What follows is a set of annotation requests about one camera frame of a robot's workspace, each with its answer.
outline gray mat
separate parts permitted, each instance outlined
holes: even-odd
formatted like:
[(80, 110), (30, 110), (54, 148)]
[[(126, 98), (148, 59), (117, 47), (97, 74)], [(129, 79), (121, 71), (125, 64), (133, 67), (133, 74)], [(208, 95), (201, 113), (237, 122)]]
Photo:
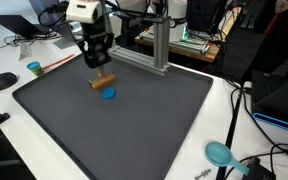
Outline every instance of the gray mat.
[(164, 179), (212, 79), (172, 67), (165, 77), (112, 61), (117, 93), (105, 100), (83, 57), (13, 93), (90, 179)]

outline table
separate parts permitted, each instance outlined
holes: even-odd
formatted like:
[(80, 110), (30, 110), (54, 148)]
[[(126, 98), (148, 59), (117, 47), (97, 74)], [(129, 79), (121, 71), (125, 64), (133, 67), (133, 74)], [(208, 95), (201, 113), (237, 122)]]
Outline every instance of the table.
[[(19, 47), (0, 49), (0, 73), (9, 71), (20, 76), (15, 85), (0, 91), (0, 112), (7, 112), (11, 115), (11, 118), (2, 123), (0, 128), (37, 179), (88, 179), (12, 97), (14, 90), (35, 78), (26, 69), (29, 62), (37, 60), (42, 66), (45, 66), (70, 54), (78, 55), (79, 49), (74, 46), (60, 50), (52, 42), (44, 41), (35, 42), (32, 45), (32, 53), (32, 57), (18, 61)], [(200, 73), (174, 64), (173, 66)], [(210, 179), (216, 177), (218, 168), (207, 161), (204, 156), (204, 147), (209, 141), (224, 143), (226, 140), (231, 121), (229, 95), (233, 88), (223, 79), (211, 77), (214, 79), (213, 86), (184, 140), (166, 180), (191, 180), (205, 169), (212, 170), (208, 176)]]
[[(221, 33), (221, 35), (219, 34), (217, 36), (218, 38), (225, 37), (226, 35), (230, 33), (230, 31), (233, 28), (234, 22), (237, 16), (240, 14), (240, 12), (241, 12), (241, 8), (233, 9), (232, 14), (225, 21), (225, 24), (222, 28), (223, 32)], [(135, 42), (138, 44), (146, 45), (146, 46), (153, 46), (153, 41), (142, 39), (140, 36), (137, 36), (135, 38)], [(173, 42), (170, 42), (169, 51), (176, 53), (176, 54), (195, 58), (201, 61), (210, 62), (210, 63), (213, 63), (215, 61), (216, 57), (218, 56), (218, 53), (220, 52), (220, 48), (217, 47), (216, 45), (210, 46), (209, 50), (205, 54), (200, 54), (197, 50), (192, 51), (189, 48), (187, 48), (189, 46), (192, 46), (192, 45), (187, 44), (185, 42), (176, 42), (175, 44)]]
[[(251, 87), (251, 83), (247, 82), (244, 87)], [(250, 110), (251, 96), (246, 95), (246, 103), (248, 109)], [(287, 130), (261, 121), (257, 122), (275, 143), (288, 144)], [(233, 138), (233, 144), (231, 147), (235, 158), (240, 160), (251, 155), (268, 153), (270, 152), (271, 147), (272, 144), (264, 137), (264, 135), (256, 127), (255, 123), (252, 121), (251, 117), (247, 114), (244, 108), (244, 100), (242, 100)], [(271, 170), (269, 165), (269, 156), (262, 157), (260, 159), (261, 165), (266, 167), (268, 170)], [(277, 180), (288, 180), (288, 155), (274, 155), (273, 162)], [(241, 173), (234, 170), (228, 179), (241, 179), (241, 177)]]

